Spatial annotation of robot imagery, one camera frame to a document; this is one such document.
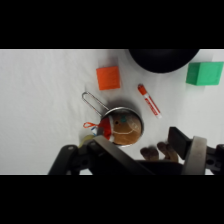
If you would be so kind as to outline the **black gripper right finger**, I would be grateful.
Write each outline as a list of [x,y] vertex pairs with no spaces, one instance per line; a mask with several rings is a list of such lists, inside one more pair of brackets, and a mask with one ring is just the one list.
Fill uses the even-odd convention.
[[224,144],[211,148],[205,138],[190,139],[176,127],[169,128],[168,143],[184,160],[183,175],[203,175],[206,169],[224,175]]

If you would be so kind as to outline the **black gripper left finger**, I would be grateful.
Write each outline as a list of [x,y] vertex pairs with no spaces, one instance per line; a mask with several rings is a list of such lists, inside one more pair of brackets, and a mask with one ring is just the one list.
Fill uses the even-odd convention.
[[79,175],[88,169],[92,175],[152,175],[103,136],[87,140],[78,148],[64,146],[57,155],[49,175]]

